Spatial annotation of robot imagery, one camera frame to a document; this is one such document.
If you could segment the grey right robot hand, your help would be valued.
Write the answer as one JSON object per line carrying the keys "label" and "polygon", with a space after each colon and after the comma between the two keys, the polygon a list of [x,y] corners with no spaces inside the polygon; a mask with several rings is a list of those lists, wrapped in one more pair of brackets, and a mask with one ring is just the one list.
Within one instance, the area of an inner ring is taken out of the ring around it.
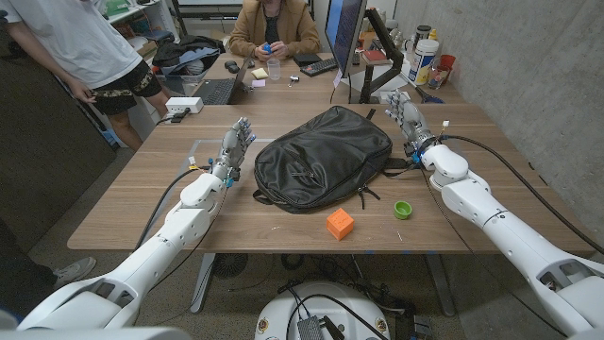
{"label": "grey right robot hand", "polygon": [[416,161],[420,161],[424,152],[435,145],[436,137],[429,130],[424,115],[400,91],[387,96],[389,108],[385,113],[393,118],[401,128],[406,138],[405,153]]}

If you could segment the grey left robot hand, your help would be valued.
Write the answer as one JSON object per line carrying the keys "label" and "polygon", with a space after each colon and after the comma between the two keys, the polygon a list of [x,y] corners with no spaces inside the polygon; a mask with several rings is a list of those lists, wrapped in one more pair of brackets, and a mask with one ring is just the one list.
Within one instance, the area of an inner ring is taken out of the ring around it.
{"label": "grey left robot hand", "polygon": [[255,141],[247,117],[241,117],[225,134],[210,172],[223,183],[238,181],[247,148]]}

